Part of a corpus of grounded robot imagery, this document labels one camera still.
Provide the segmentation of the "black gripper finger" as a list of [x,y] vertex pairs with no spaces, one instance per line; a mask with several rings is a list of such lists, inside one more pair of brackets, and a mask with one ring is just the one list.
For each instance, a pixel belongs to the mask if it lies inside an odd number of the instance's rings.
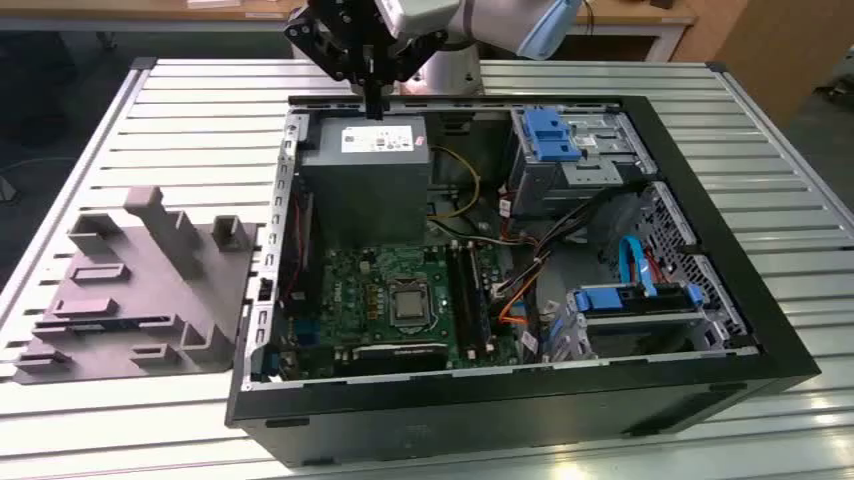
[[393,38],[372,47],[371,54],[371,119],[381,120],[387,110],[387,88],[405,82],[448,38],[441,29],[416,37],[404,46],[396,46]]
[[373,119],[373,89],[364,44],[323,33],[312,16],[292,19],[284,35],[333,80],[349,83],[352,92],[361,96],[365,118]]

